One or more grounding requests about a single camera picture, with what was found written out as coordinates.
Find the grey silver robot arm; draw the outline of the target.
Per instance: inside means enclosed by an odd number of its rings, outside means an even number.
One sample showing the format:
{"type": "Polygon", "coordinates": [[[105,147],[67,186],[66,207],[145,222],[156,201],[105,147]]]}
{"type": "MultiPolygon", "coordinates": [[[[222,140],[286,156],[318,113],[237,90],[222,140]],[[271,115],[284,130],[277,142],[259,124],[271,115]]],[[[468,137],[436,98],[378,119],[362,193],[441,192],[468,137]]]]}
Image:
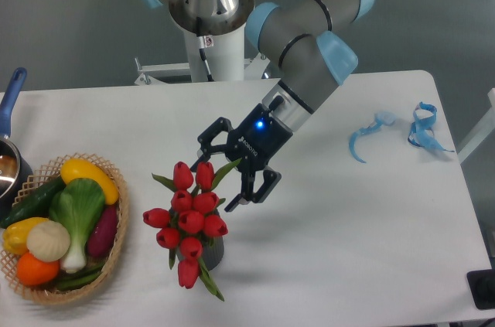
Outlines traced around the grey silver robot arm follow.
{"type": "Polygon", "coordinates": [[[165,5],[175,23],[198,43],[200,62],[210,66],[207,39],[237,29],[259,53],[278,66],[282,78],[236,128],[226,118],[198,138],[198,159],[223,154],[237,161],[241,191],[227,211],[261,203],[281,179],[269,160],[356,69],[357,55],[337,35],[366,15],[375,0],[302,0],[283,9],[254,0],[145,0],[165,5]]]}

